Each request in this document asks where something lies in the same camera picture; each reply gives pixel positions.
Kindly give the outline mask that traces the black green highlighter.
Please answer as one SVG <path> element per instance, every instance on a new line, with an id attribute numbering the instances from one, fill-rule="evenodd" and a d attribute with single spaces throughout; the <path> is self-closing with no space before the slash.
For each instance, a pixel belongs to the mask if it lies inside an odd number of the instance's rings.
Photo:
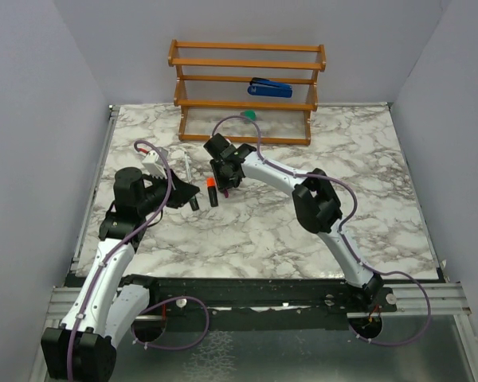
<path id="1" fill-rule="evenodd" d="M 193 211 L 198 211 L 200 208 L 199 208 L 199 204 L 198 204 L 198 200 L 196 197 L 192 197 L 190 199 L 190 207 Z"/>

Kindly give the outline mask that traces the black orange highlighter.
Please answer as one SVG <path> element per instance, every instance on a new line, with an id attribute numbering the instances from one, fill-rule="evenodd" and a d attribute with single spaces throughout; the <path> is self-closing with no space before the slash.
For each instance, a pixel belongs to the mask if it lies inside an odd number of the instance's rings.
<path id="1" fill-rule="evenodd" d="M 217 187 L 208 187 L 207 186 L 207 191 L 208 191 L 208 196 L 210 200 L 210 206 L 211 207 L 218 207 L 218 199 L 217 199 Z"/>

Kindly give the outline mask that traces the thin white green pen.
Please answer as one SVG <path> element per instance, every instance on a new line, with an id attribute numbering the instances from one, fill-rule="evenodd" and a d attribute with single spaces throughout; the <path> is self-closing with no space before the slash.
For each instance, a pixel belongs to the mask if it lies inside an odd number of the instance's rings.
<path id="1" fill-rule="evenodd" d="M 186 169 L 186 179 L 188 183 L 192 182 L 192 173 L 191 173 L 191 168 L 190 168 L 190 160 L 189 160 L 189 155 L 185 151 L 184 152 L 184 163 L 185 163 L 185 169 Z"/>

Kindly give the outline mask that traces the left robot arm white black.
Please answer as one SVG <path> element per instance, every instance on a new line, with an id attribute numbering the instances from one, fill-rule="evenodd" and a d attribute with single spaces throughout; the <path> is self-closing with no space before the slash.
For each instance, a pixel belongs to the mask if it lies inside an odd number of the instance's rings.
<path id="1" fill-rule="evenodd" d="M 159 293 L 148 286 L 130 284 L 118 290 L 148 228 L 147 217 L 164 208 L 181 208 L 199 190 L 172 170 L 153 175 L 126 167 L 116 173 L 112 210 L 100 225 L 88 276 L 58 327 L 45 329 L 41 337 L 51 378 L 110 380 L 122 338 L 140 312 L 151 314 L 160 303 Z"/>

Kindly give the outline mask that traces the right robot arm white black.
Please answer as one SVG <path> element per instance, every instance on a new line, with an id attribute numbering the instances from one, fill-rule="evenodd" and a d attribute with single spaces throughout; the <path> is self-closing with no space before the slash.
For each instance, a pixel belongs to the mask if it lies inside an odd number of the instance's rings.
<path id="1" fill-rule="evenodd" d="M 320 169 L 304 172 L 271 162 L 249 145 L 235 147 L 221 134 L 213 135 L 204 148 L 219 190 L 237 188 L 245 178 L 260 181 L 292 198 L 296 218 L 308 232 L 316 234 L 342 269 L 350 288 L 351 305 L 368 311 L 378 303 L 381 275 L 360 254 L 343 229 L 341 201 L 331 184 L 334 180 Z"/>

